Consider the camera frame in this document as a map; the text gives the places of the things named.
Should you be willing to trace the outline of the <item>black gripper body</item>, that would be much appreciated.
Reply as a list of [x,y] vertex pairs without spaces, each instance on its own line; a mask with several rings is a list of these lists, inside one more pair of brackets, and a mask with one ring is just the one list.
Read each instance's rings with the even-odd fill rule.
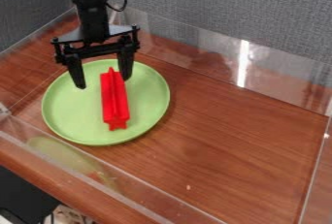
[[110,34],[103,43],[86,43],[83,41],[83,31],[74,29],[64,35],[55,37],[51,44],[55,48],[55,59],[58,63],[67,64],[67,59],[74,55],[79,59],[86,59],[102,55],[115,54],[125,58],[133,57],[141,48],[139,31],[141,27],[133,25],[109,26]]

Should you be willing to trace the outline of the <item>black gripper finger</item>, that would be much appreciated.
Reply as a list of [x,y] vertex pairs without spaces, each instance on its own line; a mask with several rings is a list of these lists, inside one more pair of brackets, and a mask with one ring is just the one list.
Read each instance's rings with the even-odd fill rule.
[[123,80],[133,76],[134,52],[130,49],[122,49],[117,54],[118,69]]
[[84,79],[82,61],[75,54],[71,54],[70,57],[66,59],[66,66],[75,86],[80,89],[84,89],[86,79]]

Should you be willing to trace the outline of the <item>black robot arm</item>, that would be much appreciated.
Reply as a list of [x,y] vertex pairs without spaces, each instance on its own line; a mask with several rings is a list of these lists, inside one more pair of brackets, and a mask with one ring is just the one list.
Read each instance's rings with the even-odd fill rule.
[[133,25],[111,25],[107,8],[123,12],[127,0],[71,0],[78,13],[79,27],[55,37],[55,59],[67,68],[78,88],[87,87],[82,60],[115,54],[122,79],[133,76],[135,52],[141,48],[138,33],[141,28]]

